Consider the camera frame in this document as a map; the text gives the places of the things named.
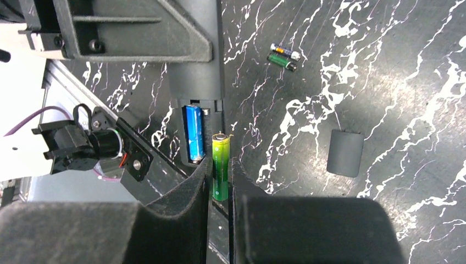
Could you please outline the black remote control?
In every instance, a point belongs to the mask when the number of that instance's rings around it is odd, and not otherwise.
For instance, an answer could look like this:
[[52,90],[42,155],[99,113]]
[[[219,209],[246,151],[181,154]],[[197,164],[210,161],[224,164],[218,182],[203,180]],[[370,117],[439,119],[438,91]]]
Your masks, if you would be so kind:
[[185,106],[196,103],[209,114],[202,126],[204,149],[212,150],[212,135],[225,132],[224,40],[220,1],[179,1],[212,43],[212,61],[208,63],[170,63],[167,66],[169,88],[176,101],[174,115],[180,139],[180,157],[184,165],[196,167],[190,160]]

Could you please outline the black remote battery cover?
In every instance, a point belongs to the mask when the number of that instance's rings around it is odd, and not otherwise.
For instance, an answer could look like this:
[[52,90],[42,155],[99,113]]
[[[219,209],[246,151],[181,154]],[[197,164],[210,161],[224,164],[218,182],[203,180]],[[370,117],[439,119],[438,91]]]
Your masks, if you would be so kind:
[[332,130],[326,164],[327,172],[356,178],[359,175],[363,144],[363,134]]

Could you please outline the light green AAA battery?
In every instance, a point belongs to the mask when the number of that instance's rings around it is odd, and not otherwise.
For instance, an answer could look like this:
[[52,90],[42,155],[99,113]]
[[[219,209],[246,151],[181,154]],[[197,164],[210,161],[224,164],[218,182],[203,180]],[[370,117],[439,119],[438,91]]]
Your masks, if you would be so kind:
[[212,136],[213,159],[213,199],[225,201],[228,199],[228,168],[230,159],[230,136],[215,134]]

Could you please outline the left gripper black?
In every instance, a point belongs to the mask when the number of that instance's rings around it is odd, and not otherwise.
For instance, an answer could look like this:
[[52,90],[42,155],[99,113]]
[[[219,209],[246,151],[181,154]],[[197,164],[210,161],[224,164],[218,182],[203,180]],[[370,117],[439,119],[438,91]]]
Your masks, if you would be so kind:
[[178,1],[1,1],[1,60],[14,51],[95,62],[213,59],[207,33]]

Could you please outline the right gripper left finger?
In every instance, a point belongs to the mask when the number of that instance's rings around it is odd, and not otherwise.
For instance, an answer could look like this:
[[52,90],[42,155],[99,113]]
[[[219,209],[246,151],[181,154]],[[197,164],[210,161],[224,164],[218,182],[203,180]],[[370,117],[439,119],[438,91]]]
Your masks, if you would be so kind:
[[27,202],[1,210],[1,263],[205,263],[205,158],[181,184],[142,205]]

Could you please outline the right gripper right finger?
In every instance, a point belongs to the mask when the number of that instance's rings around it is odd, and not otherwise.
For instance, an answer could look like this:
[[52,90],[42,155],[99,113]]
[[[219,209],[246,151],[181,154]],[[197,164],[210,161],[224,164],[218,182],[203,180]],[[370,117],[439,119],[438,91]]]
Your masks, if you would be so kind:
[[231,263],[405,263],[384,208],[353,197],[273,196],[234,158]]

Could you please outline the blue AAA battery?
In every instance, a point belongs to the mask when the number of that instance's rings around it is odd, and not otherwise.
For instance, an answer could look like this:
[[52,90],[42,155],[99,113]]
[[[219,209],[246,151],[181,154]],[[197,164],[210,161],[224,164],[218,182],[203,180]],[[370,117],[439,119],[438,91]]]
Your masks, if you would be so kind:
[[198,163],[205,155],[201,108],[195,105],[188,105],[185,107],[185,113],[189,158],[193,163]]

